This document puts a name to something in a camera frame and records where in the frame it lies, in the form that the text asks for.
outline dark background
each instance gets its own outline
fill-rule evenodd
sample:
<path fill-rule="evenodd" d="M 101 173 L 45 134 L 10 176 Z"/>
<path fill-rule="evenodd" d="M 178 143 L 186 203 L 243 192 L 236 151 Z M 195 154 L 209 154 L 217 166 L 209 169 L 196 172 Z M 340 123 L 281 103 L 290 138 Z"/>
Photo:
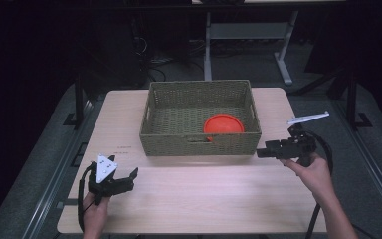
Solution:
<path fill-rule="evenodd" d="M 372 92 L 382 110 L 382 1 L 349 3 L 324 23 L 312 21 L 325 19 L 318 13 L 301 12 L 292 38 L 316 42 L 307 66 L 311 72 L 327 73 L 351 59 L 358 81 Z M 86 77 L 91 97 L 110 88 L 135 89 L 145 81 L 145 64 L 131 58 L 133 51 L 127 51 L 134 45 L 125 19 L 116 14 L 102 17 L 62 12 L 53 2 L 0 1 L 0 205 L 75 76 L 93 76 Z M 186 54 L 181 49 L 186 49 L 189 37 L 204 34 L 199 30 L 204 19 L 190 22 L 182 14 L 165 14 L 163 18 L 150 14 L 142 21 L 145 26 L 141 30 L 152 47 L 184 61 Z M 122 46 L 110 40 L 110 28 L 101 28 L 107 22 L 123 29 L 114 36 L 123 39 Z M 318 23 L 325 24 L 327 31 L 319 31 Z M 184 25 L 189 31 L 183 31 Z M 123 53 L 116 57 L 105 49 L 108 47 Z M 94 56 L 104 64 L 96 64 Z M 120 72 L 104 66 L 112 69 L 119 62 L 124 66 Z M 89 64 L 98 67 L 91 69 Z M 138 81 L 119 77 L 128 69 L 135 69 L 127 74 Z"/>

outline table top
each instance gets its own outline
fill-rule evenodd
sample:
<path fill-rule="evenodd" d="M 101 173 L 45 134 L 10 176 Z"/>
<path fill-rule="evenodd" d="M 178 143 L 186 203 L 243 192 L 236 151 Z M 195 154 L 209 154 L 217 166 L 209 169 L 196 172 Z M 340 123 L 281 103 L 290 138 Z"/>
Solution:
<path fill-rule="evenodd" d="M 262 137 L 288 138 L 293 111 L 284 90 L 253 88 Z M 147 157 L 139 139 L 148 90 L 107 94 L 69 199 L 97 155 L 115 155 L 115 179 L 139 167 L 132 191 L 114 196 L 104 232 L 225 234 L 306 232 L 315 206 L 310 191 L 274 158 L 253 156 Z M 81 233 L 77 206 L 66 205 L 58 230 Z M 314 232 L 325 232 L 322 213 Z"/>

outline gray floor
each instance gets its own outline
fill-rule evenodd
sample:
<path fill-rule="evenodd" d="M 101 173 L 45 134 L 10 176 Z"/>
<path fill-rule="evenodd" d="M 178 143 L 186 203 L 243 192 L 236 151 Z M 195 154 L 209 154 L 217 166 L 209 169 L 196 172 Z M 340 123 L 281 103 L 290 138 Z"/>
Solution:
<path fill-rule="evenodd" d="M 286 64 L 294 83 L 286 87 L 273 57 L 273 52 L 280 45 L 281 42 L 268 45 L 246 42 L 239 55 L 213 58 L 213 79 L 246 79 L 253 87 L 279 87 L 290 92 L 320 77 L 303 72 L 311 46 L 292 44 L 286 54 Z M 202 56 L 192 60 L 203 66 Z M 195 64 L 171 63 L 157 69 L 165 73 L 167 81 L 203 80 L 203 72 Z M 158 81 L 163 79 L 158 72 L 152 71 L 151 74 Z M 371 94 L 359 87 L 357 111 L 365 113 L 373 127 L 360 128 L 354 133 L 348 129 L 340 113 L 345 107 L 345 98 L 338 101 L 328 99 L 325 95 L 328 85 L 324 84 L 301 97 L 289 97 L 289 101 L 296 116 L 330 112 L 330 117 L 307 122 L 304 127 L 322 136 L 333 149 L 334 186 L 352 223 L 376 238 L 382 238 L 382 191 L 365 159 L 371 156 L 382 172 L 382 114 Z M 87 147 L 103 102 L 104 95 L 92 101 L 86 111 L 86 121 L 79 130 L 74 130 L 73 126 L 63 125 L 67 115 L 75 111 L 74 88 L 67 89 L 0 209 L 0 238 L 81 238 L 81 235 L 59 235 L 56 226 L 62 212 L 60 202 L 65 202 L 77 173 L 77 168 L 70 164 L 81 161 L 76 154 Z M 367 155 L 359 149 L 358 138 L 368 148 Z M 58 178 L 61 179 L 59 183 L 51 183 Z M 54 194 L 45 194 L 49 187 L 56 189 Z M 268 236 L 304 238 L 302 234 Z M 135 235 L 104 235 L 103 238 L 135 238 Z M 188 239 L 197 236 L 147 235 L 146 238 Z M 203 238 L 250 239 L 259 236 L 204 235 Z M 314 234 L 313 238 L 327 237 Z"/>

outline orange disc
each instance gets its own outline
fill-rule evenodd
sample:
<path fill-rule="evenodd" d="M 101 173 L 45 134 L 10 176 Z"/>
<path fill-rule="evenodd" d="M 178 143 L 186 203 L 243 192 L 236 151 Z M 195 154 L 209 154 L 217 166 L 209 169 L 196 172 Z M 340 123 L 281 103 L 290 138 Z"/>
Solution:
<path fill-rule="evenodd" d="M 231 115 L 216 114 L 206 120 L 204 123 L 204 132 L 244 132 L 244 126 L 238 119 Z"/>

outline black cord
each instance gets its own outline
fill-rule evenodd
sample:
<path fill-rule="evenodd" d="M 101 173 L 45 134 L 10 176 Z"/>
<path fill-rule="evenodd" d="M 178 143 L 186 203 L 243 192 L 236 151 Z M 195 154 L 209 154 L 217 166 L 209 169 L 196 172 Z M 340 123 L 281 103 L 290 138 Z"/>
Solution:
<path fill-rule="evenodd" d="M 156 72 L 159 72 L 160 74 L 162 74 L 163 76 L 163 82 L 166 82 L 166 74 L 162 71 L 160 71 L 159 69 L 155 69 L 155 68 L 148 68 L 148 70 L 153 70 L 153 71 L 156 71 Z"/>
<path fill-rule="evenodd" d="M 351 224 L 352 224 L 352 226 L 353 226 L 356 230 L 358 230 L 358 231 L 364 233 L 364 235 L 368 236 L 369 238 L 371 238 L 371 239 L 377 239 L 377 237 L 374 237 L 374 236 L 371 235 L 370 233 L 364 231 L 364 230 L 363 230 L 362 228 L 360 228 L 359 226 L 357 226 L 357 225 L 355 225 L 355 224 L 353 224 L 353 223 L 351 223 Z"/>
<path fill-rule="evenodd" d="M 87 211 L 87 209 L 89 209 L 89 207 L 91 207 L 93 205 L 93 203 L 95 203 L 95 201 L 93 200 L 93 202 L 91 202 L 89 204 L 89 206 L 86 207 L 86 209 L 83 210 L 83 213 L 85 213 Z"/>
<path fill-rule="evenodd" d="M 53 239 L 57 239 L 61 235 L 61 232 L 58 232 Z"/>
<path fill-rule="evenodd" d="M 326 161 L 327 161 L 327 164 L 328 164 L 328 169 L 330 170 L 330 175 L 331 175 L 332 172 L 333 172 L 333 159 L 332 159 L 333 155 L 332 155 L 332 150 L 331 150 L 330 145 L 322 137 L 320 137 L 319 135 L 315 134 L 314 132 L 309 131 L 309 130 L 304 130 L 304 132 L 307 133 L 307 134 L 310 134 L 311 136 L 313 136 L 315 138 L 315 140 L 317 140 L 317 142 L 323 148 L 324 153 L 326 155 Z M 313 232 L 314 226 L 315 226 L 315 221 L 317 220 L 320 208 L 321 208 L 320 205 L 317 203 L 315 205 L 314 211 L 312 212 L 311 221 L 309 222 L 309 226 L 308 226 L 308 230 L 307 230 L 306 235 L 305 235 L 305 239 L 311 238 L 311 235 L 312 235 L 312 232 Z M 359 232 L 361 232 L 364 235 L 368 236 L 369 238 L 377 239 L 376 237 L 374 237 L 370 233 L 366 232 L 362 228 L 360 228 L 360 227 L 358 227 L 358 226 L 356 226 L 356 225 L 354 225 L 352 223 L 351 223 L 351 225 L 356 230 L 358 230 Z"/>
<path fill-rule="evenodd" d="M 79 183 L 79 198 L 77 200 L 77 213 L 78 213 L 78 220 L 79 220 L 79 225 L 80 225 L 80 228 L 82 229 L 82 231 L 85 231 L 85 223 L 84 223 L 84 212 L 91 206 L 89 205 L 88 208 L 86 208 L 86 210 L 83 210 L 83 198 L 84 198 L 84 189 L 85 189 L 85 178 L 86 178 L 86 175 L 89 171 L 92 170 L 93 167 L 96 167 L 96 163 L 95 162 L 92 162 L 92 164 L 90 166 L 88 166 L 86 168 L 86 171 L 83 173 L 83 176 L 82 176 L 82 179 L 80 180 L 80 183 Z"/>

